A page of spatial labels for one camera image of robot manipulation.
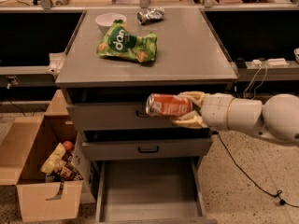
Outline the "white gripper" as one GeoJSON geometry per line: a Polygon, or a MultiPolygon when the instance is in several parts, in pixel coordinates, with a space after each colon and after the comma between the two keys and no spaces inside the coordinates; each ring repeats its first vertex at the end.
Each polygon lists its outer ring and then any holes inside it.
{"type": "Polygon", "coordinates": [[[200,108],[201,116],[193,110],[182,117],[172,119],[172,122],[183,128],[203,129],[207,126],[216,131],[228,129],[228,110],[234,97],[230,94],[208,94],[202,91],[181,92],[179,97],[191,101],[200,108]]]}

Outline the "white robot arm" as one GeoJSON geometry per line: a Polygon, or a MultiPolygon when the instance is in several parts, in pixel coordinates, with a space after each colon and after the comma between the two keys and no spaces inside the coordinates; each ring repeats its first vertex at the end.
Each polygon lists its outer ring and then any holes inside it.
{"type": "Polygon", "coordinates": [[[180,94],[196,110],[172,119],[177,126],[213,131],[237,131],[281,146],[299,146],[299,98],[291,94],[260,100],[231,94],[187,91],[180,94]]]}

